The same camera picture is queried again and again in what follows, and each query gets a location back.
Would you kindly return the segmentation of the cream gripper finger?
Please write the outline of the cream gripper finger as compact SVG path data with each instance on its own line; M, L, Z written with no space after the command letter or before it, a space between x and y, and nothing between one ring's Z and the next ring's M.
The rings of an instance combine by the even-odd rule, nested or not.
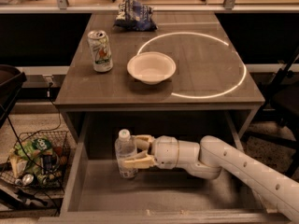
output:
M147 150L144 150L132 157L125 158L122 161L122 165L125 168L149 169L156 165L156 161L153 155L150 155Z
M155 138L149 134L139 134L133 136L133 141L138 149L148 150L155 141Z

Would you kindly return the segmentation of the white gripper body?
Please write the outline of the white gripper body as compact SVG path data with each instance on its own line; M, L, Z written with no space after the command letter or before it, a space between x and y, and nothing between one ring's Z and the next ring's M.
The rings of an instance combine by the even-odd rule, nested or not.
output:
M178 162L178 140L170 136L156 138L152 143L151 154L158 168L175 168Z

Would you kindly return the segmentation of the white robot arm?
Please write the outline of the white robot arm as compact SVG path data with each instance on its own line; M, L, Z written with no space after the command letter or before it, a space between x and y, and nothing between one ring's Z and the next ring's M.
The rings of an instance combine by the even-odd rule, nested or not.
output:
M126 168L180 168L204 179L216 179L222 170L226 170L293 223L299 222L299 183L217 137L206 135L194 143L170 136L138 135L135 143L141 151L121 162Z

